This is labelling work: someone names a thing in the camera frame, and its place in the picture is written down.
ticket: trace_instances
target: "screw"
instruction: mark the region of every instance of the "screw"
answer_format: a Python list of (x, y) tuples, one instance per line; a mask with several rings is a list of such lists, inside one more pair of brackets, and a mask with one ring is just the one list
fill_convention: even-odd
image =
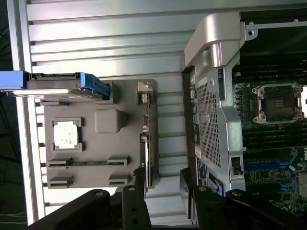
[(95, 193), (95, 196), (102, 196), (104, 193), (103, 192), (97, 192)]
[(199, 187), (199, 190), (201, 190), (201, 191), (206, 191), (207, 189), (206, 189), (206, 187), (201, 186), (201, 187)]
[(240, 195), (242, 195), (242, 194), (241, 194), (240, 191), (235, 190), (235, 191), (232, 192), (232, 195), (234, 195), (234, 196), (240, 196)]

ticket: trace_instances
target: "cpu socket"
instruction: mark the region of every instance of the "cpu socket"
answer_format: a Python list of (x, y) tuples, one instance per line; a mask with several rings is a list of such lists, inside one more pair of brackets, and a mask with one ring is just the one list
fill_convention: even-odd
[(296, 83), (262, 85), (252, 89), (257, 95), (258, 124), (291, 123), (303, 118), (301, 92), (303, 86)]

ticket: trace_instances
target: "motherboard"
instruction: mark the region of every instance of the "motherboard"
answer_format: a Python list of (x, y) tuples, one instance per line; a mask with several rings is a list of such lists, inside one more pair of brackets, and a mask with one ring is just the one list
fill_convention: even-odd
[(307, 211), (307, 56), (241, 57), (233, 68), (246, 191)]

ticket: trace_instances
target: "perforated metal grille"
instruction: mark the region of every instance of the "perforated metal grille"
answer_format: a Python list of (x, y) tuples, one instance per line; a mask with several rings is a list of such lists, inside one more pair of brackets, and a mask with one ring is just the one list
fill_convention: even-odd
[(200, 115), (201, 153), (212, 163), (221, 167), (220, 146), (216, 113), (216, 96), (208, 92), (208, 84), (197, 88)]

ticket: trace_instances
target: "server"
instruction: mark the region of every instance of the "server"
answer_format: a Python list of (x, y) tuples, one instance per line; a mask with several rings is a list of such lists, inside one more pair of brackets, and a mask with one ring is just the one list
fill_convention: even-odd
[(220, 195), (307, 210), (307, 10), (205, 17), (181, 60), (189, 166)]

